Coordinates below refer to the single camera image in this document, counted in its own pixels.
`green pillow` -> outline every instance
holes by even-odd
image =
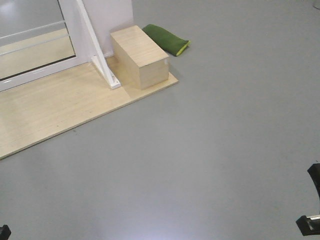
[[[164,51],[179,56],[190,44],[162,27],[149,24],[142,29]]]

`wooden block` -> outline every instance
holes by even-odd
[[[111,33],[114,56],[140,89],[169,77],[169,56],[138,26]]]

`metal bracket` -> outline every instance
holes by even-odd
[[[82,20],[84,21],[86,30],[88,32],[89,38],[91,40],[94,52],[96,53],[91,57],[92,63],[95,65],[95,67],[99,70],[99,72],[104,77],[104,79],[110,85],[111,89],[116,89],[121,87],[121,83],[108,67],[108,64],[100,48],[96,33],[94,31],[94,28],[92,27],[92,24],[90,22],[90,19],[83,1],[76,0],[76,2],[77,2],[78,10],[82,17]]]

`glass panel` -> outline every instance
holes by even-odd
[[[75,57],[58,0],[2,0],[0,23],[0,81]]]

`gray floor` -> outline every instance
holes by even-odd
[[[12,240],[302,240],[316,215],[311,0],[134,0],[192,40],[180,83],[0,161]],[[311,236],[308,239],[319,239]]]

